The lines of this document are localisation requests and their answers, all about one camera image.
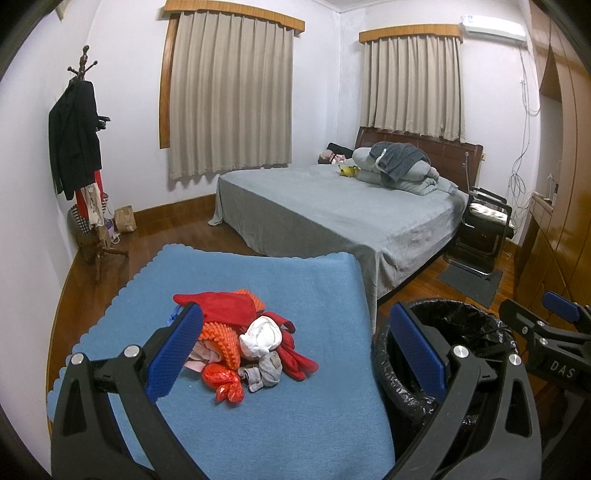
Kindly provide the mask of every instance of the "beige curtain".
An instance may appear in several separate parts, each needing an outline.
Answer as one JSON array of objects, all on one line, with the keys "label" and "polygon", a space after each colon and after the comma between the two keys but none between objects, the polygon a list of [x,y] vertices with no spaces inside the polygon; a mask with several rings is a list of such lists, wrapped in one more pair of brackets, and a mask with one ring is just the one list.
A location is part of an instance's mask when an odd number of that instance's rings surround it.
[{"label": "beige curtain", "polygon": [[361,125],[465,140],[460,40],[434,35],[365,44]]},{"label": "beige curtain", "polygon": [[291,163],[293,30],[181,14],[170,88],[170,178]]}]

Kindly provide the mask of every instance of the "white wall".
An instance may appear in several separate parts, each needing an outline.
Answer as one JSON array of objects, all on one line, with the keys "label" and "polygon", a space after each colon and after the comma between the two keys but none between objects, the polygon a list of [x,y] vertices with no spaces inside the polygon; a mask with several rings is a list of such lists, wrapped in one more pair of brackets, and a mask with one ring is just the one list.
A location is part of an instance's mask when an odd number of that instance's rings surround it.
[{"label": "white wall", "polygon": [[56,199],[51,178],[47,116],[72,77],[66,68],[77,66],[98,4],[75,0],[62,22],[55,12],[41,20],[0,82],[0,402],[47,469],[48,346],[74,253],[70,205]]},{"label": "white wall", "polygon": [[540,165],[535,189],[544,196],[550,195],[551,198],[552,192],[548,192],[548,175],[558,180],[558,162],[562,159],[562,103],[544,95],[540,99]]},{"label": "white wall", "polygon": [[[363,66],[359,32],[392,25],[457,24],[462,15],[468,14],[526,23],[517,3],[495,0],[396,0],[342,14],[337,141],[353,147],[359,129]],[[539,95],[533,57],[525,50],[523,54],[531,109],[537,109]],[[511,167],[521,154],[525,121],[519,49],[501,42],[465,38],[462,67],[466,141],[483,145],[486,153],[480,168],[480,186],[505,195]],[[528,191],[535,187],[539,143],[539,117],[532,116],[530,147],[519,171]]]},{"label": "white wall", "polygon": [[[339,14],[311,0],[240,0],[306,22],[294,40],[293,165],[312,165],[336,136]],[[169,149],[158,147],[158,97],[168,21],[163,0],[102,0],[89,44],[99,65],[95,85],[100,115],[102,177],[115,207],[142,210],[214,193],[216,176],[168,180]]]}]

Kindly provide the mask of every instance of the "air conditioner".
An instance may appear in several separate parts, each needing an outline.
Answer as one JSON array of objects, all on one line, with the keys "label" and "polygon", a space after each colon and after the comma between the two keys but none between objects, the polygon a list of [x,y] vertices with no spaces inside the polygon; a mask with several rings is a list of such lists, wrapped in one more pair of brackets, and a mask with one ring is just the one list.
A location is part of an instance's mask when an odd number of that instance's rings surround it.
[{"label": "air conditioner", "polygon": [[515,22],[480,15],[465,15],[462,17],[462,28],[474,37],[504,40],[520,47],[527,47],[525,28]]}]

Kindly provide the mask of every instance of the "wooden valance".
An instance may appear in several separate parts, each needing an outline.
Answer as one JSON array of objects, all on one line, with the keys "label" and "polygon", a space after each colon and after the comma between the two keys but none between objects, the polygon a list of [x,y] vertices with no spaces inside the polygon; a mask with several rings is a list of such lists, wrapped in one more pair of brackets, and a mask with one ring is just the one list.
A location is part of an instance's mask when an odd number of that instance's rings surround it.
[{"label": "wooden valance", "polygon": [[398,25],[396,27],[378,28],[359,33],[359,41],[367,43],[380,38],[406,37],[408,35],[437,35],[439,37],[456,37],[463,41],[462,30],[456,24],[419,24]]},{"label": "wooden valance", "polygon": [[244,17],[258,18],[268,22],[274,22],[285,28],[292,28],[296,35],[306,29],[306,22],[288,15],[265,10],[264,8],[251,7],[250,5],[235,4],[233,2],[218,2],[215,0],[166,0],[163,13],[177,14],[180,12],[214,11],[226,14],[243,15]]}]

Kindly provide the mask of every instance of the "electrical cable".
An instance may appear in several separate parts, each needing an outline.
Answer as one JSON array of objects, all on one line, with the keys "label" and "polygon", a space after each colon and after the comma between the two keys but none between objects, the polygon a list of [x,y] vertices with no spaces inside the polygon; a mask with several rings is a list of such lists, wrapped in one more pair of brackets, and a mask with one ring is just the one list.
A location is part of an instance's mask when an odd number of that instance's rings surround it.
[{"label": "electrical cable", "polygon": [[509,196],[510,193],[513,199],[512,203],[514,205],[514,211],[512,219],[515,223],[516,231],[521,228],[521,225],[525,219],[525,214],[527,213],[527,210],[529,208],[530,196],[532,193],[527,192],[527,186],[525,185],[524,179],[519,175],[519,170],[521,169],[523,157],[527,153],[531,144],[531,117],[538,115],[541,110],[541,105],[537,110],[532,110],[530,108],[529,82],[521,49],[519,49],[519,57],[521,59],[521,68],[524,75],[524,81],[521,83],[521,100],[523,102],[523,106],[525,109],[525,122],[523,130],[523,140],[521,143],[521,154],[513,162],[513,166],[511,168],[511,175],[509,176],[509,181],[507,184],[507,196]]}]

